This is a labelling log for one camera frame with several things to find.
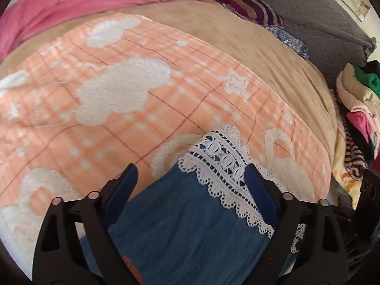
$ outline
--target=green cloth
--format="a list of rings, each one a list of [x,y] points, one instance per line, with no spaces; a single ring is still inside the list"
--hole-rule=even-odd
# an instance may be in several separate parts
[[[380,97],[380,79],[376,74],[366,74],[361,68],[355,67],[355,77]]]

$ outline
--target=beige sheet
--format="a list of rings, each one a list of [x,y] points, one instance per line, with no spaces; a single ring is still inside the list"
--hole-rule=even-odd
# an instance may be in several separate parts
[[[240,19],[221,5],[195,0],[117,9],[107,13],[139,14],[194,35],[232,56],[263,79],[305,121],[334,157],[336,117],[327,84],[310,62],[300,58],[264,28]],[[83,22],[104,16],[95,14],[71,20],[29,39],[0,65],[0,78],[33,53]]]

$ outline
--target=striped fabric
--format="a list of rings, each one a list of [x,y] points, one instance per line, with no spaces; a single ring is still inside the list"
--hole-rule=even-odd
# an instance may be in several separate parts
[[[239,17],[261,26],[284,26],[281,17],[262,0],[217,0]]]

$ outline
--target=white lace trim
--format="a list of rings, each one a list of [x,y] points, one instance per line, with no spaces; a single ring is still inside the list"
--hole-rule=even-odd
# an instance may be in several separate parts
[[[274,229],[266,224],[244,183],[244,169],[252,163],[264,179],[273,181],[281,192],[291,191],[269,173],[267,168],[249,156],[248,146],[240,143],[239,130],[232,125],[222,124],[206,134],[178,161],[182,172],[196,171],[198,182],[208,185],[212,197],[219,197],[223,207],[235,208],[240,218],[246,218],[250,227],[258,226],[261,234],[272,237]],[[296,244],[302,239],[304,224],[298,226],[291,252],[297,252]]]

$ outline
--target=silver screw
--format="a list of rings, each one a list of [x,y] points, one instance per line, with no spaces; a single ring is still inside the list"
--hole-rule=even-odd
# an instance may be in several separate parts
[[[319,201],[319,203],[320,203],[322,206],[324,206],[324,207],[328,207],[328,206],[330,205],[330,203],[329,203],[326,199],[324,199],[324,198],[322,198],[322,199]]]
[[[92,200],[94,200],[94,199],[97,199],[98,197],[99,197],[99,192],[97,192],[97,191],[93,191],[93,192],[91,192],[90,194],[89,194],[89,199],[92,199]]]
[[[52,200],[52,204],[53,205],[58,205],[58,204],[60,204],[62,202],[62,198],[61,197],[56,197],[56,198],[54,198],[53,200]]]
[[[283,197],[283,199],[288,200],[288,201],[292,201],[294,199],[293,194],[291,194],[289,192],[282,194],[282,197]]]

